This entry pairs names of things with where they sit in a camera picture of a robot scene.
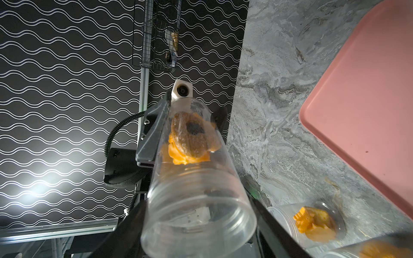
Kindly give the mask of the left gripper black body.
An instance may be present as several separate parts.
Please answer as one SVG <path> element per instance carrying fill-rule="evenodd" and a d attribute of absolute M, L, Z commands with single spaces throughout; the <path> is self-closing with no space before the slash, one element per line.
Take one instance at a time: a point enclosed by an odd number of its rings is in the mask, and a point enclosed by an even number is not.
<path fill-rule="evenodd" d="M 144 125 L 136 151 L 136 162 L 139 167 L 153 168 L 170 107 L 171 93 L 166 93 L 161 101 L 144 112 Z"/>

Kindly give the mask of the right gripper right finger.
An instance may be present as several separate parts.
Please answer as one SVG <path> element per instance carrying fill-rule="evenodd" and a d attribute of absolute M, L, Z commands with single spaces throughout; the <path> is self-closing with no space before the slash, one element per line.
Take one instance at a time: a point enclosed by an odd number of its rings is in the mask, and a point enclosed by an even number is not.
<path fill-rule="evenodd" d="M 251 239 L 257 258 L 310 257 L 251 193 L 248 198 L 257 218 L 256 232 Z"/>

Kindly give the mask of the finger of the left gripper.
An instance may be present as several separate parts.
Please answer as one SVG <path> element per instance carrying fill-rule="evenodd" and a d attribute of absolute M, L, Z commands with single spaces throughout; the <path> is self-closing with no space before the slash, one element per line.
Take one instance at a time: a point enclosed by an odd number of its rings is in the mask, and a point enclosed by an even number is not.
<path fill-rule="evenodd" d="M 224 139 L 224 129 L 227 126 L 228 121 L 228 110 L 225 106 L 221 106 L 215 112 L 213 112 L 213 119 L 217 128 L 220 132 L 220 135 L 223 138 L 224 143 L 226 144 L 226 140 Z"/>

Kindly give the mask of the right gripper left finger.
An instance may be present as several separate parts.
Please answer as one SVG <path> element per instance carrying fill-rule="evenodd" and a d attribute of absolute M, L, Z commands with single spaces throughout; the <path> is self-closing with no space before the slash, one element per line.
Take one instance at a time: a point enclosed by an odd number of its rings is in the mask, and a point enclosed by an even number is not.
<path fill-rule="evenodd" d="M 141 246 L 147 201 L 140 201 L 104 242 L 90 254 L 91 258 L 142 258 Z"/>

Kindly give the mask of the brown heart cookie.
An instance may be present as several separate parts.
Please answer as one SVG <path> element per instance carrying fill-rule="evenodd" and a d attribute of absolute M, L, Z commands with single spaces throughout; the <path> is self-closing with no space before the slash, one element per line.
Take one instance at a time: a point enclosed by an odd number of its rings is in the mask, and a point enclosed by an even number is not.
<path fill-rule="evenodd" d="M 215 124 L 197 113 L 176 113 L 171 122 L 171 137 L 177 150 L 191 158 L 201 158 L 222 147 Z"/>

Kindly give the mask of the clear cookie jar handled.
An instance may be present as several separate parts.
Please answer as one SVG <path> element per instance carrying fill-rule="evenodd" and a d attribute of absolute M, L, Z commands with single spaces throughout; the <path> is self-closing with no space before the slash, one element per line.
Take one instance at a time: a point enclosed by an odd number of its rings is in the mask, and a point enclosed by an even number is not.
<path fill-rule="evenodd" d="M 224 258 L 253 236 L 257 219 L 221 135 L 210 162 L 161 179 L 156 157 L 141 246 L 151 258 Z"/>

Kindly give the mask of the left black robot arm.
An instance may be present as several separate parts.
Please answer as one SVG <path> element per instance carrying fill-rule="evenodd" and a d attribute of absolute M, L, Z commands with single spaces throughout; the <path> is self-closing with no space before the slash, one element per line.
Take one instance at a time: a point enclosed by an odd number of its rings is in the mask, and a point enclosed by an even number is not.
<path fill-rule="evenodd" d="M 116 134 L 134 120 L 143 118 L 143 139 L 136 150 L 113 148 Z M 183 168 L 210 162 L 222 148 L 228 110 L 221 107 L 211 113 L 194 98 L 173 100 L 166 94 L 155 106 L 122 120 L 109 134 L 104 148 L 104 183 L 126 189 L 153 172 L 157 155 L 162 158 L 160 177 L 166 180 L 183 174 Z"/>

